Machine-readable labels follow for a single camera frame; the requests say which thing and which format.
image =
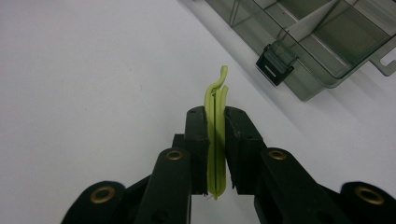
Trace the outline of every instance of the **screw hole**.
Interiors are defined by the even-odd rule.
[[[268,155],[278,161],[283,161],[285,160],[288,156],[286,155],[286,153],[284,153],[283,151],[279,151],[279,150],[272,150],[268,153]]]
[[[91,194],[91,202],[92,203],[106,203],[107,201],[112,199],[115,194],[116,194],[116,191],[114,190],[113,187],[104,186],[104,187],[96,189]]]
[[[367,203],[380,205],[385,202],[384,197],[372,189],[365,187],[356,187],[355,194]]]
[[[177,150],[170,151],[166,153],[166,158],[168,158],[171,161],[178,161],[181,158],[183,158],[183,153]]]

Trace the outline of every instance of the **gray plastic bin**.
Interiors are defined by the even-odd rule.
[[[334,88],[367,61],[384,76],[396,62],[393,0],[206,0],[255,50],[259,69],[303,101]]]

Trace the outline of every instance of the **white table surface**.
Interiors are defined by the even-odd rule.
[[[1,1],[0,223],[59,223],[88,186],[149,175],[223,64],[227,105],[267,146],[330,189],[360,180],[396,197],[395,75],[367,63],[304,103],[256,60],[202,0]],[[259,220],[228,187],[193,196],[191,223]]]

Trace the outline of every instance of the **yellow-green plastic clip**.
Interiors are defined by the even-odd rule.
[[[226,188],[225,168],[225,120],[224,108],[228,87],[224,86],[228,67],[221,67],[220,79],[210,85],[205,93],[207,133],[209,135],[209,155],[207,160],[207,189],[215,200]]]

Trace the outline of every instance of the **clear plastic container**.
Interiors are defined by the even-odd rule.
[[[303,101],[367,61],[385,76],[396,71],[395,61],[380,62],[396,47],[393,0],[206,1],[261,55],[262,72]]]

